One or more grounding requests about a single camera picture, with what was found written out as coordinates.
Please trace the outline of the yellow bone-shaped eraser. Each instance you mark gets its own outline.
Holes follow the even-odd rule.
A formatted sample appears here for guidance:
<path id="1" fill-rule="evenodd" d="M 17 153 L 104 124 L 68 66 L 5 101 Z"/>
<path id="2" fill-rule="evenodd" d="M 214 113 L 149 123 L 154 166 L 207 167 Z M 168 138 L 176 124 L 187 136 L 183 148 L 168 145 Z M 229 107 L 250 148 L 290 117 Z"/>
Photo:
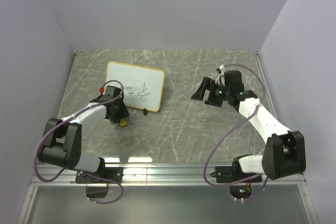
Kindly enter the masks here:
<path id="1" fill-rule="evenodd" d="M 127 124 L 128 124 L 128 121 L 127 121 L 126 118 L 122 118 L 122 119 L 120 120 L 120 122 L 119 122 L 119 125 L 120 125 L 121 127 L 127 126 Z"/>

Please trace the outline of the yellow-framed whiteboard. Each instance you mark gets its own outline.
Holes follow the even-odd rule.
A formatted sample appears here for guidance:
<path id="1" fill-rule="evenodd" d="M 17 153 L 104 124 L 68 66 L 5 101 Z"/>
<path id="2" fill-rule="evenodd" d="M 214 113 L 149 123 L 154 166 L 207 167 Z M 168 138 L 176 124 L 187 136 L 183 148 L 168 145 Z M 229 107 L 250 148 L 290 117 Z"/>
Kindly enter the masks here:
<path id="1" fill-rule="evenodd" d="M 160 110 L 164 70 L 110 61 L 106 80 L 118 80 L 123 85 L 126 106 L 151 112 Z"/>

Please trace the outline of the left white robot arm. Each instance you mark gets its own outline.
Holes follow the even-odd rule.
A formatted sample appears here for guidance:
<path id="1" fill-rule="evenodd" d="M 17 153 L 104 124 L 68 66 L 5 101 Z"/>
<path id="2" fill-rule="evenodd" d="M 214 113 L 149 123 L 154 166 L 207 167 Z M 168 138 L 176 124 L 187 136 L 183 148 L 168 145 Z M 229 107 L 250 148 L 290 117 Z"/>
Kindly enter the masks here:
<path id="1" fill-rule="evenodd" d="M 94 183 L 110 179 L 104 159 L 82 150 L 82 135 L 102 120 L 120 123 L 129 117 L 129 112 L 123 102 L 123 88 L 107 86 L 100 91 L 97 98 L 73 115 L 47 121 L 34 153 L 34 172 L 42 182 L 56 180 L 66 169 L 83 172 Z M 58 166 L 61 170 L 54 178 L 46 179 L 38 172 L 37 162 Z"/>

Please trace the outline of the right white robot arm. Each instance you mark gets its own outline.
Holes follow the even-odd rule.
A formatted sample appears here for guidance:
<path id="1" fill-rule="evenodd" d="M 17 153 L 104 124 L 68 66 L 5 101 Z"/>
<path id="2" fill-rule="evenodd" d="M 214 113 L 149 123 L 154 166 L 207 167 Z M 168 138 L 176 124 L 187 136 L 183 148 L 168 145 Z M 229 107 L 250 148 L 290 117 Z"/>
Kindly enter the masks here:
<path id="1" fill-rule="evenodd" d="M 202 84 L 192 95 L 202 101 L 209 91 L 207 105 L 222 106 L 228 102 L 241 116 L 249 121 L 265 142 L 263 154 L 247 154 L 235 157 L 231 166 L 217 166 L 211 176 L 218 183 L 260 182 L 261 175 L 271 180 L 306 171 L 304 136 L 281 124 L 263 105 L 257 94 L 246 90 L 242 73 L 238 70 L 218 69 L 213 80 L 203 78 Z"/>

